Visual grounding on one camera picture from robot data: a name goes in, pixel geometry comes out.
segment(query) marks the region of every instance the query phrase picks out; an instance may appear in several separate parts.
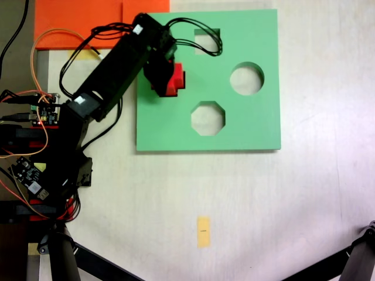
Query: black cable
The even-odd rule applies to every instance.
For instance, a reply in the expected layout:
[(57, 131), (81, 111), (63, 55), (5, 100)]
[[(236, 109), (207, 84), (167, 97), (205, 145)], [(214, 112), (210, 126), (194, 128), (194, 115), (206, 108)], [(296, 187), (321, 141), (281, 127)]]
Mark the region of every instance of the black cable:
[(219, 56), (219, 55), (222, 54), (222, 52), (223, 52), (223, 42), (222, 42), (222, 40), (220, 38), (220, 34), (218, 32), (216, 32), (215, 30), (213, 30), (212, 28), (210, 28), (208, 25), (204, 24), (203, 22), (200, 22), (196, 19), (189, 19), (189, 18), (172, 19), (166, 24), (166, 27), (171, 28), (174, 24), (179, 23), (179, 22), (185, 22), (185, 23), (189, 23), (191, 25), (195, 25), (195, 26), (199, 27), (199, 29), (201, 29), (205, 33), (207, 33), (213, 39), (213, 41), (216, 43), (217, 51), (213, 52), (213, 51), (207, 50), (203, 46), (201, 46), (201, 45), (199, 45), (199, 44), (197, 44), (197, 43), (195, 43), (191, 40), (187, 40), (187, 39), (176, 39), (177, 45), (194, 47), (194, 48), (202, 50), (203, 52), (205, 52), (205, 53), (207, 53), (207, 54), (209, 54), (210, 56), (213, 56), (213, 57), (216, 57), (216, 56)]
[(82, 146), (81, 148), (81, 151), (84, 151), (90, 144), (92, 144), (94, 141), (96, 141), (97, 139), (101, 138), (102, 136), (104, 136), (106, 133), (108, 133), (113, 127), (115, 127), (115, 125), (117, 124), (118, 120), (120, 119), (121, 117), (121, 113), (122, 113), (122, 98), (119, 100), (118, 104), (117, 104), (117, 116), (116, 116), (116, 120), (115, 122), (109, 126), (106, 130), (104, 130), (102, 133), (100, 133), (99, 135), (97, 135), (95, 138), (93, 138), (92, 140), (90, 140), (89, 142), (87, 142), (84, 146)]
[(13, 43), (13, 41), (16, 39), (18, 33), (21, 31), (21, 29), (23, 27), (23, 24), (25, 23), (26, 16), (28, 15), (28, 9), (29, 9), (29, 0), (26, 0), (25, 1), (25, 10), (23, 11), (23, 16), (22, 16), (22, 19), (21, 19), (21, 23), (19, 24), (16, 32), (13, 34), (13, 36), (11, 37), (11, 39), (9, 40), (9, 42), (5, 45), (3, 51), (1, 52), (1, 55), (0, 55), (0, 79), (1, 79), (1, 73), (2, 73), (2, 61), (3, 61), (4, 57), (5, 57), (5, 53), (9, 49), (9, 47), (11, 46), (11, 44)]
[(71, 64), (76, 59), (76, 57), (79, 55), (79, 53), (85, 48), (85, 46), (87, 44), (89, 44), (89, 42), (91, 40), (93, 40), (94, 38), (100, 39), (100, 40), (118, 39), (118, 38), (121, 38), (122, 36), (108, 37), (108, 38), (103, 38), (101, 36), (113, 36), (113, 35), (117, 35), (117, 34), (124, 33), (124, 32), (130, 32), (130, 31), (132, 31), (132, 25), (129, 25), (127, 23), (122, 23), (122, 22), (110, 23), (109, 25), (97, 26), (96, 28), (93, 28), (91, 30), (91, 35), (88, 38), (86, 38), (83, 42), (81, 42), (81, 44), (79, 44), (79, 46), (75, 49), (73, 54), (71, 54), (70, 58), (64, 64), (64, 66), (62, 67), (62, 69), (60, 71), (59, 86), (60, 86), (60, 89), (63, 92), (63, 94), (66, 95), (69, 98), (73, 98), (73, 95), (71, 93), (69, 93), (63, 85), (63, 77), (64, 77), (66, 71), (71, 66)]

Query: orange paper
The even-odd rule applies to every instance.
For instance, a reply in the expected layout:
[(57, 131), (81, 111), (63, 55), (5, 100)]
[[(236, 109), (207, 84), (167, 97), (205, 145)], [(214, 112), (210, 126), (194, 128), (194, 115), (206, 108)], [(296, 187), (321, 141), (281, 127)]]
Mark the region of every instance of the orange paper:
[(168, 13), (169, 0), (124, 0), (122, 19), (126, 23), (132, 23), (139, 13)]
[[(122, 22), (122, 0), (35, 0), (34, 40), (51, 28), (72, 29), (86, 38), (92, 28), (111, 22)], [(81, 42), (75, 35), (58, 32), (40, 40), (36, 48), (75, 49)], [(91, 45), (109, 48), (116, 42), (93, 39)]]

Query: black metal bracket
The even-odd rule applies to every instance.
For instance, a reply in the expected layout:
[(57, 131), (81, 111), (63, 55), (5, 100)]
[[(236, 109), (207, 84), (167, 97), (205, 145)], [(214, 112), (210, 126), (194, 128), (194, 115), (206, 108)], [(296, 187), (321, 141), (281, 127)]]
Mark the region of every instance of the black metal bracket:
[(375, 266), (375, 221), (360, 233), (351, 246), (283, 281), (370, 281)]

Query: green board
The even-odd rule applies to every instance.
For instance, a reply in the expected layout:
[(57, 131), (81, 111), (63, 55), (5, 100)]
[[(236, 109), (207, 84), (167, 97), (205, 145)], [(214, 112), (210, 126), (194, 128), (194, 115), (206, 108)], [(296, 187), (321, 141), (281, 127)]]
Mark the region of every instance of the green board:
[[(196, 54), (194, 48), (179, 46), (186, 88), (178, 97), (159, 98), (144, 77), (138, 75), (137, 150), (273, 150), (281, 148), (278, 26), (276, 10), (232, 12), (160, 13), (152, 16), (165, 25), (187, 17), (220, 29), (223, 54)], [(193, 25), (172, 27), (174, 38), (194, 41)], [(264, 74), (262, 88), (253, 95), (240, 95), (230, 84), (236, 66), (259, 66)], [(202, 136), (192, 128), (192, 112), (200, 104), (215, 102), (225, 112), (225, 126), (214, 136)]]

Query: red block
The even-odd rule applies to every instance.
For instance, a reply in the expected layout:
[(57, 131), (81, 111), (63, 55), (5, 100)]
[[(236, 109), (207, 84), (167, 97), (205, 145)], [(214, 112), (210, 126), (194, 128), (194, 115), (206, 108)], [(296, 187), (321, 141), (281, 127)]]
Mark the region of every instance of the red block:
[(167, 97), (177, 97), (178, 89), (185, 89), (185, 73), (182, 68), (182, 63), (175, 63), (175, 71), (168, 82), (165, 95)]

